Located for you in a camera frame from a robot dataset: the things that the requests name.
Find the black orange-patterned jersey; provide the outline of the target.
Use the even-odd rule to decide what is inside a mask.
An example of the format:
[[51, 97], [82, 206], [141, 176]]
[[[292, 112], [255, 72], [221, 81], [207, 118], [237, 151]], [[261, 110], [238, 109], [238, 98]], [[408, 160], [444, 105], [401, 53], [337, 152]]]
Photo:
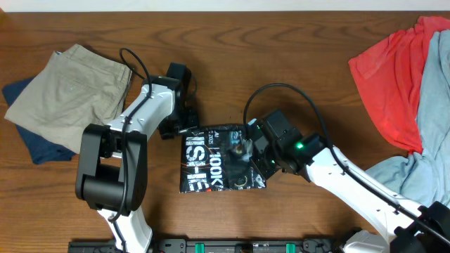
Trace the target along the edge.
[[183, 137], [181, 193], [266, 188], [256, 168], [252, 142], [240, 124], [205, 126]]

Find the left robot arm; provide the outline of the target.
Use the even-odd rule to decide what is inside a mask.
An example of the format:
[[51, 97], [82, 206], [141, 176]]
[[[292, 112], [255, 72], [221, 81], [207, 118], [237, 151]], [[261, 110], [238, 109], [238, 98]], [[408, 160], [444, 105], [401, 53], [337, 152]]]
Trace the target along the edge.
[[153, 232], [141, 204], [148, 182], [148, 139], [173, 138], [198, 128], [186, 106], [192, 73], [171, 63], [164, 76], [148, 75], [136, 100], [105, 125], [82, 134], [75, 194], [108, 223], [113, 240], [71, 242], [69, 252], [149, 252]]

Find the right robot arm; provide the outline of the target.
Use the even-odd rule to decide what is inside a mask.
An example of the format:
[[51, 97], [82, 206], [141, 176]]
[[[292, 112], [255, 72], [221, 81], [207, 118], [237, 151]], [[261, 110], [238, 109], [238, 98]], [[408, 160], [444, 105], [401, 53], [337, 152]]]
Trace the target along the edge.
[[449, 208], [426, 207], [390, 190], [318, 134], [303, 136], [280, 110], [245, 123], [255, 164], [268, 179], [278, 170], [334, 194], [376, 229], [360, 230], [338, 252], [448, 252]]

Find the folded khaki trousers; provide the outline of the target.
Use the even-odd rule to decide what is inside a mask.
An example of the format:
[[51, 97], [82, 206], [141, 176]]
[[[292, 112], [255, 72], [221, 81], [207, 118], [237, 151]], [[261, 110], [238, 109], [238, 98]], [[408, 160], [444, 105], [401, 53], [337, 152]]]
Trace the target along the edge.
[[120, 116], [130, 79], [126, 65], [75, 44], [52, 54], [5, 118], [78, 153], [89, 124], [104, 125]]

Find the folded navy blue garment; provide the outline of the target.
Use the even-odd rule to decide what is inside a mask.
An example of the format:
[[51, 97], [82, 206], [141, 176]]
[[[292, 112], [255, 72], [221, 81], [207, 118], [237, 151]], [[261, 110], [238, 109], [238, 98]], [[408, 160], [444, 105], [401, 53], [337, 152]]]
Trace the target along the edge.
[[[8, 107], [12, 106], [17, 97], [32, 80], [33, 78], [31, 77], [6, 85], [2, 88], [1, 91]], [[40, 135], [34, 134], [21, 126], [18, 126], [17, 124], [15, 127], [26, 145], [34, 164], [39, 165], [45, 162], [70, 161], [72, 157], [76, 155], [76, 153], [66, 147], [52, 143]]]

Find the red t-shirt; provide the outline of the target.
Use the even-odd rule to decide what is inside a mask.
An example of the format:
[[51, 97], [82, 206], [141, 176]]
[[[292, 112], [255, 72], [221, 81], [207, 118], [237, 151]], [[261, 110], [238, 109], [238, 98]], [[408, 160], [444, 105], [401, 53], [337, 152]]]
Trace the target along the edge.
[[349, 60], [349, 68], [365, 109], [382, 137], [409, 153], [423, 151], [416, 117], [425, 61], [435, 32], [449, 20], [420, 16]]

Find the light blue t-shirt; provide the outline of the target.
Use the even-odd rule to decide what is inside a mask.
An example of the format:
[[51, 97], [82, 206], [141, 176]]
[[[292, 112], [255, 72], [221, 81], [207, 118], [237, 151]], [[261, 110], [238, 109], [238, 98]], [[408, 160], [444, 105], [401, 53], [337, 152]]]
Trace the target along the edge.
[[429, 207], [449, 206], [449, 31], [435, 32], [416, 118], [423, 152], [394, 156], [366, 171], [389, 189]]

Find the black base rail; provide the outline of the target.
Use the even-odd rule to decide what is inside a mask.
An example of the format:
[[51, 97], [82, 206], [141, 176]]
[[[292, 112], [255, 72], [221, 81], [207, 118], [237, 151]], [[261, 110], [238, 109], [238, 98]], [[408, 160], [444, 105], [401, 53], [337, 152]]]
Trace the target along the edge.
[[147, 252], [147, 253], [333, 253], [340, 249], [330, 239], [304, 240], [134, 240], [75, 241], [69, 253]]

